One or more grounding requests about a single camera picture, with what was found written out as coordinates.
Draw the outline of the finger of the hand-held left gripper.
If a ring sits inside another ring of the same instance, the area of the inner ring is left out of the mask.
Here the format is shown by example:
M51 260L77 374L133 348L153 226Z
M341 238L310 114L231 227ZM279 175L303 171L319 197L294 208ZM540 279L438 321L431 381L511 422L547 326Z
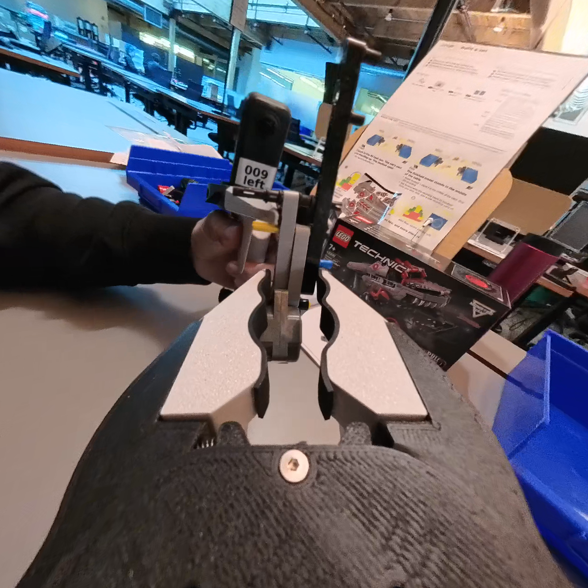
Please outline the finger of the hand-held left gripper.
M233 189L224 192L224 210L239 217L262 222L278 222L277 203L253 195L235 195Z

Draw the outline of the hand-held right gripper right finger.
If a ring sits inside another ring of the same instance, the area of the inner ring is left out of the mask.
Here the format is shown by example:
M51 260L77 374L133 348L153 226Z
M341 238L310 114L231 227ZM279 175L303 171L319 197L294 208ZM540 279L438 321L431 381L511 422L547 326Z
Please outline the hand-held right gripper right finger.
M318 403L341 428L359 422L371 433L389 422L422 423L429 413L394 341L391 324L329 271L319 272Z

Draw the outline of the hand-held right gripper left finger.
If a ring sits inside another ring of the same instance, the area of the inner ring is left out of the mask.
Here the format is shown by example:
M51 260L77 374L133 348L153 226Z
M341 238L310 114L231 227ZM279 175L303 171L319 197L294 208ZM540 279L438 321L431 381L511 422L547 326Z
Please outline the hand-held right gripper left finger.
M160 410L164 422L203 422L219 436L250 423L269 404L268 360L261 336L268 327L270 273L260 270L199 322Z

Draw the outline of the white instruction booklet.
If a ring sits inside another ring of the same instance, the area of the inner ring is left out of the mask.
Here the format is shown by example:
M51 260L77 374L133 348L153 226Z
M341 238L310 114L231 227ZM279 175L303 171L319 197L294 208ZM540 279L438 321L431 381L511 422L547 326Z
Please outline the white instruction booklet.
M328 342L320 328L321 313L322 307L316 304L301 315L301 349L317 367L320 367L322 351Z

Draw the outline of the long black toy beam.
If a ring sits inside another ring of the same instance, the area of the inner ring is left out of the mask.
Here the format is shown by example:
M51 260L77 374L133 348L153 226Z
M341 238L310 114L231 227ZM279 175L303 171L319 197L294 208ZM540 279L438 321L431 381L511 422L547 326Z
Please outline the long black toy beam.
M318 278L319 264L327 234L337 171L349 125L362 125L364 118L353 112L355 92L363 63L377 63L381 53L363 40L347 38L339 65L339 97L332 108L319 182L312 204L312 224L301 291L311 295Z

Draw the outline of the person's left forearm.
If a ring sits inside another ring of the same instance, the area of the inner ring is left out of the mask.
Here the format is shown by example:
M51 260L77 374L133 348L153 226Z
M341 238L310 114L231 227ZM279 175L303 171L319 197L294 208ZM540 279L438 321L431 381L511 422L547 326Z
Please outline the person's left forearm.
M196 223L82 198L1 162L1 288L207 285L192 259Z

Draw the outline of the wood edged pale desk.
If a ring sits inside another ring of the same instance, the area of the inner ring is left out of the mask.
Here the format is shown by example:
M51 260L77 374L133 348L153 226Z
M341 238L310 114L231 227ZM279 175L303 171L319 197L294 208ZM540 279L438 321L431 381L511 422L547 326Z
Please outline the wood edged pale desk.
M219 158L138 107L1 70L1 151L110 164L132 145Z

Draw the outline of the person's left hand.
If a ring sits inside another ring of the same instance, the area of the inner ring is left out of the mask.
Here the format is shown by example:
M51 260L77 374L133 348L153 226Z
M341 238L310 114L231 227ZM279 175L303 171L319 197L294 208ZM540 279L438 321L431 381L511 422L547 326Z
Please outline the person's left hand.
M244 269L239 269L242 232L242 223L221 210L195 224L190 251L195 272L201 279L235 290L261 270L274 272L274 252L268 253L268 263L246 262Z

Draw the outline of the black monitor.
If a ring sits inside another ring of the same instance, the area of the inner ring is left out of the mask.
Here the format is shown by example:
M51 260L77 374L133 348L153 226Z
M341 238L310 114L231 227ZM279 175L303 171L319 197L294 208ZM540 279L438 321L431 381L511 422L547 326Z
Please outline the black monitor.
M345 61L325 63L323 103L334 106L339 102L341 95L345 95L348 90L350 79L348 74Z

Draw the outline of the black toy set box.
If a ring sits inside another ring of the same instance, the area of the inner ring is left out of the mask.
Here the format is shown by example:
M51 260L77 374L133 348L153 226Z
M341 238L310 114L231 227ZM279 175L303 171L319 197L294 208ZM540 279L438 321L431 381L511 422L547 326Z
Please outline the black toy set box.
M323 254L331 272L444 371L510 311L503 287L377 224L340 217Z

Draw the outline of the dark red cylindrical bin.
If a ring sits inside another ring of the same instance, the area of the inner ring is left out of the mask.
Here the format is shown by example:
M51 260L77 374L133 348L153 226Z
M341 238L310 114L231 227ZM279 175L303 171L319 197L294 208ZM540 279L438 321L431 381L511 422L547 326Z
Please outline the dark red cylindrical bin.
M546 239L519 242L489 275L489 280L507 295L510 305L553 266L562 253L558 244Z

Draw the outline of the clear acrylic stand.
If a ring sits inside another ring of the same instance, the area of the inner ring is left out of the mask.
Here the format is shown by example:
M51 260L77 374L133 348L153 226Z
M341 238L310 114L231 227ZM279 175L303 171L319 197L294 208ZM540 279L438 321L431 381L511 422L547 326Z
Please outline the clear acrylic stand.
M516 245L521 229L496 217L488 219L474 232L467 243L500 259L504 259Z

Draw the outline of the printed instruction poster board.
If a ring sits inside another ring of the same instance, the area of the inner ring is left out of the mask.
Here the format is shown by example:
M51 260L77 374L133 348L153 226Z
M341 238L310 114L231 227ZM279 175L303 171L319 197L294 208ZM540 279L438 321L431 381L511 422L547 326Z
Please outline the printed instruction poster board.
M379 239L452 259L504 201L513 184L503 168L489 182L479 161L382 129L347 138L336 184L341 217Z

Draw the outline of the black pole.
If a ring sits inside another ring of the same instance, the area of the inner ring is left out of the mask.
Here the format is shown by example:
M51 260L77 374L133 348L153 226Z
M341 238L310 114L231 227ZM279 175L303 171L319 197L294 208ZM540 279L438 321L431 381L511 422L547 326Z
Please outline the black pole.
M406 77L408 77L427 56L430 49L437 43L445 25L459 1L437 1L430 18L424 27L422 37L417 44L415 52L408 64Z

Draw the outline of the printed instruction sheet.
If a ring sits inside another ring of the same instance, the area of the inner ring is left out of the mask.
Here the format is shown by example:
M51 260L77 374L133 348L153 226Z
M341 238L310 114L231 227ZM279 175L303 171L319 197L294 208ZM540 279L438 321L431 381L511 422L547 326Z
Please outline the printed instruction sheet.
M556 107L587 57L439 41L343 158L334 202L434 251Z

